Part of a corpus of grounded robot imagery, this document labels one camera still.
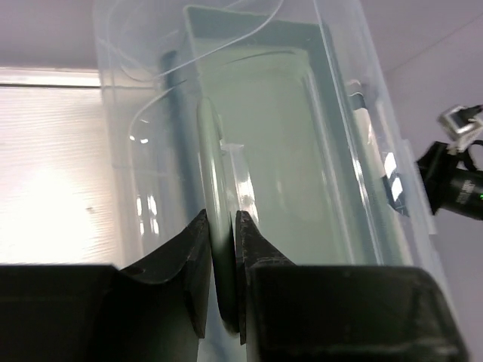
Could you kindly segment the green plastic toolbox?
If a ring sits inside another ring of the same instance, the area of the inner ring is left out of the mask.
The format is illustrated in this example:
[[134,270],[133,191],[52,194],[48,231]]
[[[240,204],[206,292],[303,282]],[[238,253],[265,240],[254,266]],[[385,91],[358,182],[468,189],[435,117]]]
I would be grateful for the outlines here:
[[408,265],[364,103],[312,1],[188,4],[168,75],[192,102],[218,308],[239,331],[235,215],[298,265]]

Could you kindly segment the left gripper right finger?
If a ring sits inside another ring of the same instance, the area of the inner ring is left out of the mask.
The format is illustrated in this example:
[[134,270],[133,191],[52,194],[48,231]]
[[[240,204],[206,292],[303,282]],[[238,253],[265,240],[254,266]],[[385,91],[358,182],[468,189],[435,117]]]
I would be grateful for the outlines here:
[[235,217],[240,343],[249,361],[465,361],[433,277],[408,266],[296,265]]

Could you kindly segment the clear toolbox lid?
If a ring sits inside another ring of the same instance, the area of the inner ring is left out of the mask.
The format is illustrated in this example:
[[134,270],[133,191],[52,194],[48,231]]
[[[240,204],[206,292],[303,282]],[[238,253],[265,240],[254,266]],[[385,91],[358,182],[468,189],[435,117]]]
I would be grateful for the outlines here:
[[205,195],[295,263],[441,269],[435,226],[358,1],[97,1],[94,34],[128,265]]

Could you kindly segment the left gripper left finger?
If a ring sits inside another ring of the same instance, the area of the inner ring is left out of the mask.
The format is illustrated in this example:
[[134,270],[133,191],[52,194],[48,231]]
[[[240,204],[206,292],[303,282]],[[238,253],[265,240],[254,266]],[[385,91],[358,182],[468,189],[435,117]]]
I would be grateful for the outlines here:
[[208,218],[126,268],[3,265],[3,361],[194,361],[211,275]]

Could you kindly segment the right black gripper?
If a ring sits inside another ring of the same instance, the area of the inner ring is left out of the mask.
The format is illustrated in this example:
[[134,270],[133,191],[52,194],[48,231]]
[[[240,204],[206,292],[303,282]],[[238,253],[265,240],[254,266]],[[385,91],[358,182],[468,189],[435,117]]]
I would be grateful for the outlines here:
[[482,169],[469,150],[452,155],[447,143],[434,142],[417,167],[432,214],[444,209],[482,220]]

